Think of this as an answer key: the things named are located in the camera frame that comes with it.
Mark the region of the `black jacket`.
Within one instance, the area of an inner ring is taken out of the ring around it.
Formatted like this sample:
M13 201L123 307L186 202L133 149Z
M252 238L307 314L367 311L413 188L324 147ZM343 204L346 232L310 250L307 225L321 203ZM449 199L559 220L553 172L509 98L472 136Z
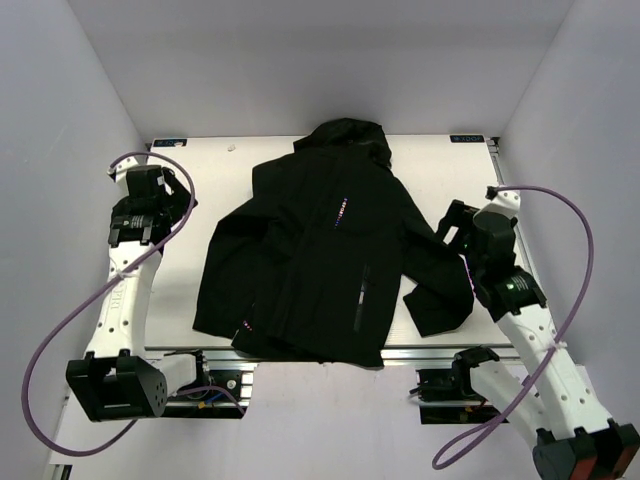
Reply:
M474 304L465 264L391 160L379 124L343 118L257 165L251 198L213 232L194 329L264 359L377 369L403 278L421 336L460 327Z

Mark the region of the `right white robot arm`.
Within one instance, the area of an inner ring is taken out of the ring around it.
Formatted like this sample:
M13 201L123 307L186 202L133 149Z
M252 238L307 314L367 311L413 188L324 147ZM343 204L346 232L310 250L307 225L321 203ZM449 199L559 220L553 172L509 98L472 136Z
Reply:
M478 209L453 201L436 235L456 230L451 247L468 268L473 293L509 339L526 368L524 380L485 346L459 352L450 382L461 397L487 400L532 451L542 479L620 479L639 451L639 433L617 423L585 382L535 278L516 263L518 197L496 197Z

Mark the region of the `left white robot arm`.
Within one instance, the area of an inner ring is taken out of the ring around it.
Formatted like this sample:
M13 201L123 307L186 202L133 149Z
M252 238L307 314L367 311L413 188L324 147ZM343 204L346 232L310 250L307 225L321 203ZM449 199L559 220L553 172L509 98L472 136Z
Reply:
M109 279L94 334L83 359L71 360L66 380L93 422L161 416L181 391L205 396L211 374L198 350L160 359L145 353L151 287L163 258L161 241L185 216L189 191L160 165L116 169L124 196L113 207L108 236Z

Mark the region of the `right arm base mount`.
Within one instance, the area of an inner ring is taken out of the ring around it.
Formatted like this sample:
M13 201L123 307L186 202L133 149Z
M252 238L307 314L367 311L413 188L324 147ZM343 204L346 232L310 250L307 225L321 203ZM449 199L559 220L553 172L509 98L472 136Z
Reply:
M471 387L470 371L485 362L498 362L489 347L458 352L450 366L419 369L417 385L409 397L418 401L422 425L473 425L485 423L499 411Z

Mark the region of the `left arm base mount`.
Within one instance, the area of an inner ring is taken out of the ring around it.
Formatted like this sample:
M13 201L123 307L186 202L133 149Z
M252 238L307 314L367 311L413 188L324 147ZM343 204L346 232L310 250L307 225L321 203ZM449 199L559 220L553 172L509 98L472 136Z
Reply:
M240 420L252 396L255 364L224 352L191 350L196 379L168 398L163 418Z

